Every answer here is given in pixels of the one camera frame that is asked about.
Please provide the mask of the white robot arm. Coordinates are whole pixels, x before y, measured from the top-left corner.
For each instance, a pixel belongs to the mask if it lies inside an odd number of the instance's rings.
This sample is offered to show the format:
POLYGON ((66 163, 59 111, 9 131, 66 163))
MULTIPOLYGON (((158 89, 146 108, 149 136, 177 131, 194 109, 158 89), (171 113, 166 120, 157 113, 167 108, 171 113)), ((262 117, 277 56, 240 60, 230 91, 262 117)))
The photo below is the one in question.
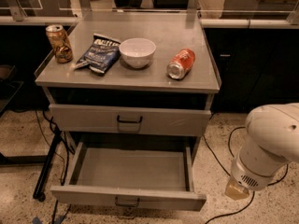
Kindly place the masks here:
POLYGON ((266 188, 282 166, 299 162, 299 104, 254 108, 247 115, 246 131, 225 189, 233 200, 266 188))

